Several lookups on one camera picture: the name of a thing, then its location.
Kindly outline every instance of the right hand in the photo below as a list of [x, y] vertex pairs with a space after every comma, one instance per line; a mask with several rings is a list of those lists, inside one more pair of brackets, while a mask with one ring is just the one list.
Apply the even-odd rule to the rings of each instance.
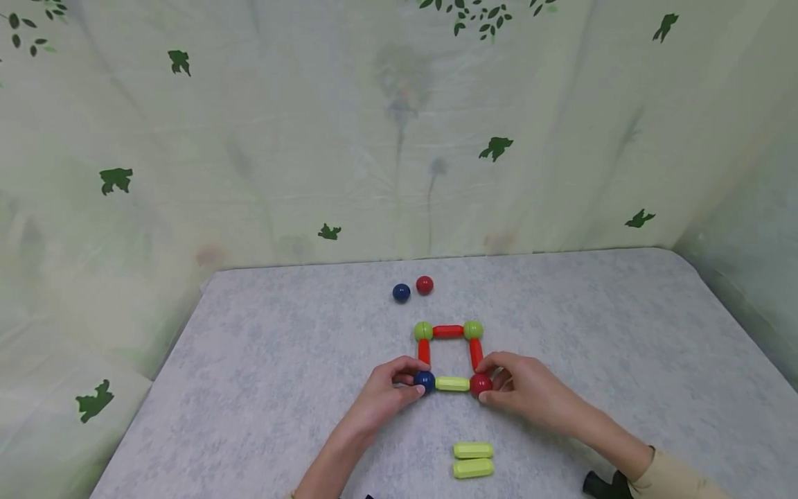
[[480, 402], [524, 416], [545, 430], [579, 438], [580, 427], [600, 414], [537, 358], [494, 352], [476, 372], [493, 376], [493, 390], [482, 392]]

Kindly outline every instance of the green ball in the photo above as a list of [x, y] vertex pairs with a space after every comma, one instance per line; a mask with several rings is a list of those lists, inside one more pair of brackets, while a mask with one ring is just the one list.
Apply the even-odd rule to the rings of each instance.
[[482, 339], [482, 334], [484, 333], [484, 329], [482, 329], [482, 324], [478, 323], [476, 320], [467, 320], [463, 325], [463, 336], [466, 339]]
[[424, 321], [416, 324], [413, 328], [413, 336], [416, 337], [416, 341], [420, 342], [422, 339], [432, 339], [433, 338], [433, 325]]

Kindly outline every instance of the beige sleeve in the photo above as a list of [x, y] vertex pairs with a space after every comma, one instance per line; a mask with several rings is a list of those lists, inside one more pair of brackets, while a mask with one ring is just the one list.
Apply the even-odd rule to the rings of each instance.
[[629, 484], [634, 499], [729, 499], [717, 485], [661, 450], [636, 482]]

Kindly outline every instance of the magnetic building toy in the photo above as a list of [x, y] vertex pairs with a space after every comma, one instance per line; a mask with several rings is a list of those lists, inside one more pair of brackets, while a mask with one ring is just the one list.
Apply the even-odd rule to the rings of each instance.
[[471, 379], [456, 378], [453, 376], [441, 376], [436, 379], [429, 371], [421, 371], [416, 374], [413, 383], [424, 385], [426, 394], [434, 390], [443, 391], [470, 391], [471, 395], [478, 397], [480, 393], [490, 390], [492, 382], [485, 374], [476, 372], [476, 367], [482, 362], [482, 334], [484, 330], [482, 324], [475, 320], [466, 321], [462, 326], [451, 324], [433, 327], [428, 322], [420, 322], [413, 328], [413, 336], [418, 342], [418, 359], [432, 365], [429, 355], [429, 342], [433, 339], [457, 339], [464, 338], [468, 341], [468, 349], [471, 352], [471, 367], [474, 375]]

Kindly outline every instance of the magnetic ball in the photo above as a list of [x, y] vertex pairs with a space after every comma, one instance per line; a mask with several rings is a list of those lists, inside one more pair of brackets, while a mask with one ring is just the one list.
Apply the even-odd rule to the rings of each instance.
[[433, 292], [433, 280], [428, 275], [423, 275], [416, 281], [416, 289], [419, 295], [428, 295]]
[[397, 284], [393, 287], [393, 299], [399, 303], [404, 303], [410, 298], [410, 286], [407, 284]]
[[474, 398], [480, 396], [480, 394], [487, 390], [493, 390], [493, 381], [491, 381], [490, 377], [487, 374], [476, 373], [471, 377], [471, 380], [468, 382], [469, 384], [469, 391]]
[[416, 341], [418, 342], [420, 342], [422, 339], [432, 339], [433, 325], [426, 321], [417, 323], [416, 326], [413, 328], [413, 336], [416, 338]]
[[484, 333], [484, 329], [482, 328], [482, 324], [478, 323], [476, 320], [467, 320], [463, 325], [463, 336], [466, 339], [482, 339], [482, 334]]
[[435, 376], [428, 370], [420, 370], [413, 376], [413, 385], [424, 385], [424, 395], [429, 395], [435, 391]]

